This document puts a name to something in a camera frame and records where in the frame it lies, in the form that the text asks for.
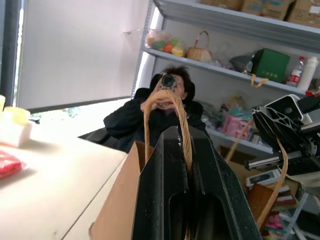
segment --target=plastic bottle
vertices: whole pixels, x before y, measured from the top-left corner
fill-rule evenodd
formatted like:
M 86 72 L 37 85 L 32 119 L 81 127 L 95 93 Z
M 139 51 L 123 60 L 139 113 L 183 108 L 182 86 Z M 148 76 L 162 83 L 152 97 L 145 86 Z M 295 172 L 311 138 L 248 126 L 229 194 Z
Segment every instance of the plastic bottle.
M 296 87 L 301 77 L 301 73 L 304 70 L 304 60 L 306 58 L 304 56 L 300 57 L 299 63 L 292 70 L 291 76 L 289 77 L 286 85 L 291 87 Z
M 310 83 L 314 77 L 316 68 L 318 67 L 318 64 L 319 64 L 319 61 L 315 56 L 310 57 L 308 59 L 306 65 L 304 66 L 301 79 L 297 86 L 299 89 L 302 89 L 304 91 L 308 90 Z

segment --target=camera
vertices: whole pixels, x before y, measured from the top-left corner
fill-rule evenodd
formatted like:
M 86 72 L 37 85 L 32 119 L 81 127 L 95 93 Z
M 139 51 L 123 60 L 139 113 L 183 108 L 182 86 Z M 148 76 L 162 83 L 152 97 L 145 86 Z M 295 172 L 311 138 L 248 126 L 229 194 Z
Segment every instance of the camera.
M 174 76 L 166 73 L 162 76 L 160 90 L 174 91 L 176 86 L 177 86 L 177 79 Z

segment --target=green box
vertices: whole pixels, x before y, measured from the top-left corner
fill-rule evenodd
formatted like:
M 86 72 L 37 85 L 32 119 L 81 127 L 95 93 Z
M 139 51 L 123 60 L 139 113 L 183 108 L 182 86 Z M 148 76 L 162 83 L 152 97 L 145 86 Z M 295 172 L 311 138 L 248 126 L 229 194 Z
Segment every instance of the green box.
M 282 83 L 290 57 L 267 48 L 256 52 L 252 59 L 252 74 L 274 82 Z

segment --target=pink toy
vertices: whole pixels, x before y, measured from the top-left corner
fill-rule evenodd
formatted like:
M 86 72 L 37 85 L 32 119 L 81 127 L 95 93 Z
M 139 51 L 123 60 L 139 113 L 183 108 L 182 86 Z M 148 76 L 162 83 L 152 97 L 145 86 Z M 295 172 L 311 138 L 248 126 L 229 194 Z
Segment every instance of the pink toy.
M 249 137 L 251 126 L 247 128 L 247 130 L 243 133 L 243 136 L 239 137 L 242 129 L 247 125 L 248 125 L 248 122 L 242 121 L 241 118 L 234 117 L 227 114 L 224 119 L 222 132 L 224 132 L 224 134 L 229 137 L 247 140 Z

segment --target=yellow object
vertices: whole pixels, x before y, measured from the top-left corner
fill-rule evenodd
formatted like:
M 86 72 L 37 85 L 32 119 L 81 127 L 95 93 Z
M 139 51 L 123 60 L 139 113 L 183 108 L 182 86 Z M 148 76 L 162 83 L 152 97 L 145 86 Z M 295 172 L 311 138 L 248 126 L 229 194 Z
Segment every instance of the yellow object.
M 25 126 L 30 118 L 30 112 L 20 107 L 7 106 L 3 111 L 3 118 L 13 124 Z
M 173 47 L 171 53 L 178 57 L 183 57 L 185 55 L 185 51 L 179 46 Z
M 4 109 L 5 101 L 6 101 L 6 98 L 4 96 L 0 95 L 0 112 L 2 112 Z

